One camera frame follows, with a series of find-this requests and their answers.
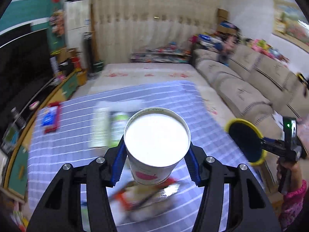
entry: beige sofa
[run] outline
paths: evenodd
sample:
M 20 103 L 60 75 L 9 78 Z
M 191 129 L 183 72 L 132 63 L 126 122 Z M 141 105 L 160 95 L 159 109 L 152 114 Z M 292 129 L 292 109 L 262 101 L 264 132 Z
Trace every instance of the beige sofa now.
M 212 60 L 214 55 L 205 55 L 206 50 L 196 52 L 196 69 L 237 118 L 253 123 L 265 137 L 282 137 L 272 116 L 274 111 L 295 118 L 309 114 L 309 91 L 279 62 L 243 45 L 230 57 L 229 67 Z M 277 189 L 276 160 L 276 156 L 269 154 L 261 166 L 270 192 Z

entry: white paper cup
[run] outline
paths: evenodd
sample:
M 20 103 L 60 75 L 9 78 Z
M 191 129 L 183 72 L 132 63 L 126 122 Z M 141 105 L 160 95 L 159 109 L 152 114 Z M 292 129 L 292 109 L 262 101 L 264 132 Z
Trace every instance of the white paper cup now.
M 186 155 L 191 134 L 178 114 L 151 107 L 129 119 L 124 141 L 134 180 L 143 185 L 156 185 L 164 182 Z

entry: black television screen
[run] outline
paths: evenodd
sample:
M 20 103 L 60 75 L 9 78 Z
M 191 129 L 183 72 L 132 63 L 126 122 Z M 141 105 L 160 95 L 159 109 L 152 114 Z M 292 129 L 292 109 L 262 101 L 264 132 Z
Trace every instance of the black television screen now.
M 47 29 L 31 32 L 0 47 L 0 140 L 18 112 L 52 78 Z
M 2 35 L 0 35 L 0 46 L 14 40 L 15 38 L 26 35 L 30 32 L 31 32 L 31 25 L 28 23 L 26 25 L 19 26 L 6 33 L 3 33 Z

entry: metal screw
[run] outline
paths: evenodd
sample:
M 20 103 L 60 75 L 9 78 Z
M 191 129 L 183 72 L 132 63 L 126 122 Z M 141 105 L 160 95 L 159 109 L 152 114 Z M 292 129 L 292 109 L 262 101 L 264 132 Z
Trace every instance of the metal screw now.
M 244 170 L 244 171 L 248 169 L 248 167 L 245 164 L 240 164 L 239 167 L 241 170 Z
M 99 157 L 95 160 L 97 163 L 101 164 L 103 162 L 105 162 L 105 158 L 104 157 Z
M 63 168 L 64 170 L 68 170 L 68 169 L 70 169 L 70 167 L 71 167 L 70 164 L 64 164 L 62 168 Z
M 214 159 L 214 157 L 208 156 L 208 157 L 206 158 L 206 161 L 207 161 L 208 163 L 213 163 L 213 162 L 215 161 L 215 159 Z

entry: curtain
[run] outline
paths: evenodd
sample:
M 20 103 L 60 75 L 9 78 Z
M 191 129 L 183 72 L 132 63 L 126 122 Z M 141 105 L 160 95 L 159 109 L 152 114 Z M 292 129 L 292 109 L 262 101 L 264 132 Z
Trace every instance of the curtain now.
M 92 0 L 97 48 L 108 63 L 127 63 L 131 53 L 215 27 L 221 0 Z

